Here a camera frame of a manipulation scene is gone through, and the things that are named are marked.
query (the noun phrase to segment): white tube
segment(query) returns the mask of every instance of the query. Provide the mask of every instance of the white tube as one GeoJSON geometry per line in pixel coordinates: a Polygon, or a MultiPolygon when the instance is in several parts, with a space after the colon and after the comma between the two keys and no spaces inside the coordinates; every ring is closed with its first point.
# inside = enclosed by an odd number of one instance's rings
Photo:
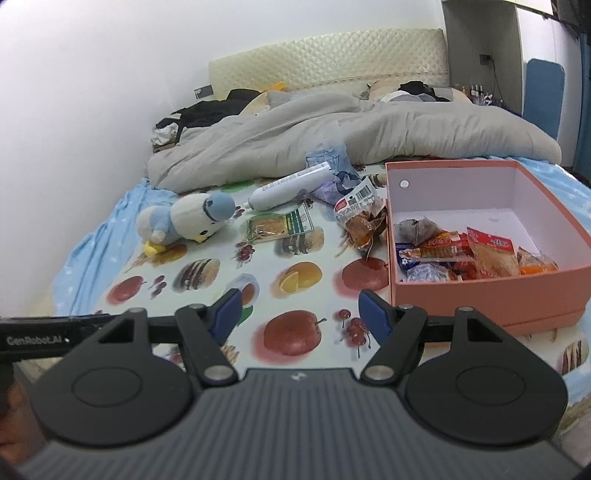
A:
{"type": "Polygon", "coordinates": [[[323,162],[257,188],[249,197],[248,205],[253,210],[264,212],[313,192],[333,177],[330,165],[323,162]]]}

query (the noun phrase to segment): blue bedsheet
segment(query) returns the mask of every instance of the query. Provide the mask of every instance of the blue bedsheet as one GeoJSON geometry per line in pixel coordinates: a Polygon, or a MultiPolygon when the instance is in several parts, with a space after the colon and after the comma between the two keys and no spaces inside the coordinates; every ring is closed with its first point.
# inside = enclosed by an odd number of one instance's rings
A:
{"type": "Polygon", "coordinates": [[[111,285],[139,242],[135,221],[151,205],[172,205],[177,195],[143,179],[117,202],[109,218],[76,245],[53,281],[56,315],[86,315],[111,285]]]}
{"type": "MultiPolygon", "coordinates": [[[[547,162],[517,158],[572,212],[585,230],[591,232],[591,189],[583,185],[558,165],[547,162]]],[[[587,304],[579,322],[585,337],[591,342],[591,301],[587,304]]],[[[591,394],[591,374],[573,370],[564,376],[569,390],[569,405],[591,394]]]]}

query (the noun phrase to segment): blue curtain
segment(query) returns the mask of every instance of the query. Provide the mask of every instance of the blue curtain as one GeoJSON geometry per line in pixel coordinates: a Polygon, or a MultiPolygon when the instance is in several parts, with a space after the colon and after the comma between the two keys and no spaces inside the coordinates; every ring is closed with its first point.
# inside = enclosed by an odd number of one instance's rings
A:
{"type": "Polygon", "coordinates": [[[573,170],[591,180],[591,46],[587,35],[580,36],[583,62],[583,96],[581,98],[581,124],[579,140],[574,154],[573,170]]]}

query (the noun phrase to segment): pillow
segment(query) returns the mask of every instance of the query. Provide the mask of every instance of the pillow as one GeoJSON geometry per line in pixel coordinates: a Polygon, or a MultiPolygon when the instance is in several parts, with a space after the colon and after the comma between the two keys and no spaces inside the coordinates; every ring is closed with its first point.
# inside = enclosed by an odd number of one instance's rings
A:
{"type": "Polygon", "coordinates": [[[369,100],[380,100],[384,95],[395,92],[400,88],[400,79],[382,79],[369,88],[369,100]]]}
{"type": "MultiPolygon", "coordinates": [[[[400,88],[401,82],[400,78],[389,78],[389,79],[382,79],[375,82],[369,88],[369,99],[370,100],[380,100],[385,95],[395,92],[400,88]]],[[[438,97],[444,97],[452,102],[470,102],[470,99],[464,95],[460,90],[451,87],[433,87],[435,91],[435,95],[438,97]]]]}

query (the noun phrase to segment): plush toy's yellow feet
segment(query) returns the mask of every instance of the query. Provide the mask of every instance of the plush toy's yellow feet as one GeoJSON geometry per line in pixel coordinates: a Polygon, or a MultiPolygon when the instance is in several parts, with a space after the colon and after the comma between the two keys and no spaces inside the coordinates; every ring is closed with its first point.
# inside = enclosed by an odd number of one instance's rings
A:
{"type": "Polygon", "coordinates": [[[144,243],[144,255],[146,257],[153,257],[166,250],[166,245],[156,245],[151,242],[144,243]]]}

